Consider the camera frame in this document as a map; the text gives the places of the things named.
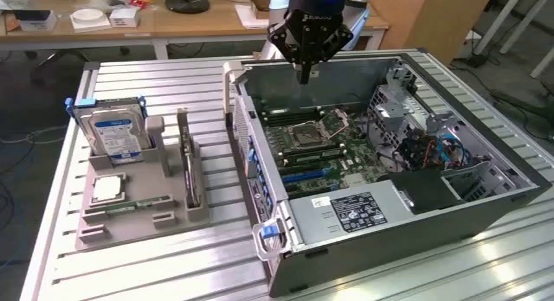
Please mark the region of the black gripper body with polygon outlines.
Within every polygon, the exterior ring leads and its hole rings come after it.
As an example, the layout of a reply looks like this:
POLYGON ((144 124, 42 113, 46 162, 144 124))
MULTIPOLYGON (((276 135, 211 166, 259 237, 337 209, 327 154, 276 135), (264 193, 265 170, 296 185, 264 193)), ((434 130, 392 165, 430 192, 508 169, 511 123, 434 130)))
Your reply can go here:
POLYGON ((300 44, 303 63, 305 27, 343 23, 344 5, 345 0, 289 0, 285 17, 289 18, 293 37, 300 44))

